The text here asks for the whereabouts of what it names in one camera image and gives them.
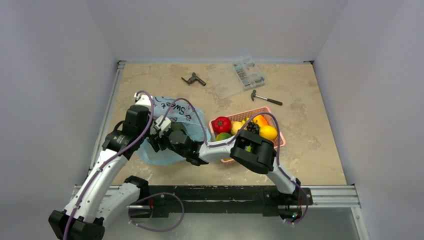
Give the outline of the light blue plastic bag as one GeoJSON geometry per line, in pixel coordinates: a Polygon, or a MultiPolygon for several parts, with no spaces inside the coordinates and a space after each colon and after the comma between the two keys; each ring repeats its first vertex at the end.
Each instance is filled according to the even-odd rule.
{"type": "MultiPolygon", "coordinates": [[[[187,102],[179,100],[174,102],[173,98],[167,96],[154,96],[154,115],[156,120],[159,116],[167,116],[171,122],[183,123],[187,129],[187,135],[194,141],[204,141],[204,133],[206,133],[207,141],[211,141],[211,134],[206,127],[204,113],[197,107],[192,108],[187,102]]],[[[157,166],[168,166],[185,160],[184,157],[178,155],[171,150],[154,152],[152,146],[144,141],[137,150],[140,159],[146,163],[157,166]]]]}

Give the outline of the dark green round fruit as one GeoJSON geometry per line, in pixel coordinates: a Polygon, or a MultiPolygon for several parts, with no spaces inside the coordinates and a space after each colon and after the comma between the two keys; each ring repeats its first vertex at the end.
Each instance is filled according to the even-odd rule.
{"type": "Polygon", "coordinates": [[[218,142],[218,141],[222,141],[222,140],[227,140],[227,139],[229,139],[231,137],[232,137],[232,135],[230,133],[228,133],[228,132],[222,132],[222,133],[219,133],[215,137],[215,141],[218,142]]]}

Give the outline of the red apple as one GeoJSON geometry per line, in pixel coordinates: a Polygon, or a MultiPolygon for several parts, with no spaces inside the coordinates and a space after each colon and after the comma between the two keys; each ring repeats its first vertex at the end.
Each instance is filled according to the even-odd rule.
{"type": "Polygon", "coordinates": [[[229,133],[232,129],[232,122],[228,117],[219,116],[212,121],[212,129],[215,133],[229,133]]]}

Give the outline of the yellow lemon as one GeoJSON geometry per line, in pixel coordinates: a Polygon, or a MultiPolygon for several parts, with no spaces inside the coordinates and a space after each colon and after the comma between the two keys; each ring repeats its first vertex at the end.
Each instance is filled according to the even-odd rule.
{"type": "Polygon", "coordinates": [[[262,138],[273,141],[278,136],[278,131],[270,125],[263,125],[259,129],[259,135],[262,138]]]}

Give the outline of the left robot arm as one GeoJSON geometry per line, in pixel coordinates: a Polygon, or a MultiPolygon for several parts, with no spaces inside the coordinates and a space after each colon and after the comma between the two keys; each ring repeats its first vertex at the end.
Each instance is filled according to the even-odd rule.
{"type": "Polygon", "coordinates": [[[59,240],[101,240],[108,225],[128,205],[149,199],[148,181],[129,176],[117,192],[107,197],[112,181],[150,133],[150,108],[132,105],[125,119],[109,133],[93,170],[64,207],[54,210],[48,222],[59,240]]]}

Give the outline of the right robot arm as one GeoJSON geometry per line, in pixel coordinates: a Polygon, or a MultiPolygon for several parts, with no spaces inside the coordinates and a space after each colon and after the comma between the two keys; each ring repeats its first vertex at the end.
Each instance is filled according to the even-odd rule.
{"type": "Polygon", "coordinates": [[[155,152],[170,150],[194,166],[207,165],[221,159],[233,159],[253,173],[266,175],[276,186],[282,200],[288,204],[300,198],[300,184],[280,163],[280,151],[271,140],[247,130],[215,142],[191,139],[182,130],[156,133],[147,139],[155,152]]]}

